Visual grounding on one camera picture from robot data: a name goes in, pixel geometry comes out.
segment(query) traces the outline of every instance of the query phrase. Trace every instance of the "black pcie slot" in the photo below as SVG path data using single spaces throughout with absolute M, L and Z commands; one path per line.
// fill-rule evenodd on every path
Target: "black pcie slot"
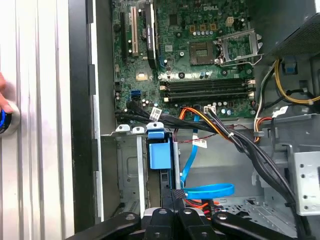
M 121 55 L 122 60 L 126 64 L 128 61 L 128 46 L 127 46 L 127 32 L 126 32 L 126 15 L 120 12 L 120 25 L 121 25 Z

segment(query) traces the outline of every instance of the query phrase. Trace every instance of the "sata port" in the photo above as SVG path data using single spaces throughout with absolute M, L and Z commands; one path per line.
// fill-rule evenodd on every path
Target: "sata port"
M 131 99 L 132 100 L 140 100 L 141 98 L 141 90 L 132 90 L 131 91 Z

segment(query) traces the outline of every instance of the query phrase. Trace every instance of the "hand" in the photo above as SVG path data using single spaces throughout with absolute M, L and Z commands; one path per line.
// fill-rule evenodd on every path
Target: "hand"
M 3 91 L 6 88 L 6 80 L 2 73 L 0 72 L 0 91 Z M 12 113 L 14 110 L 9 105 L 5 97 L 0 93 L 0 108 L 3 109 L 7 114 Z

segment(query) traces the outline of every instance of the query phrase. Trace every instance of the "yellow wire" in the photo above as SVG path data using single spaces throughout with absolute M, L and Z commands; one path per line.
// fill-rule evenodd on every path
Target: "yellow wire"
M 287 94 L 285 93 L 284 89 L 281 86 L 279 67 L 280 67 L 280 60 L 278 59 L 275 64 L 274 73 L 275 73 L 276 85 L 277 85 L 282 96 L 284 96 L 287 100 L 289 100 L 293 103 L 296 103 L 296 104 L 310 104 L 311 102 L 316 102 L 316 101 L 320 100 L 320 96 L 317 96 L 317 97 L 310 99 L 310 100 L 299 100 L 299 99 L 295 99 L 290 96 L 287 96 Z

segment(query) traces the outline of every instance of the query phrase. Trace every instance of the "aluminum frame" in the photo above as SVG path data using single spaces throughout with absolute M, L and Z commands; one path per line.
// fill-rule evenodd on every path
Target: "aluminum frame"
M 21 111 L 0 141 L 0 239 L 65 239 L 74 234 L 68 2 L 2 0 L 0 29 L 4 95 Z

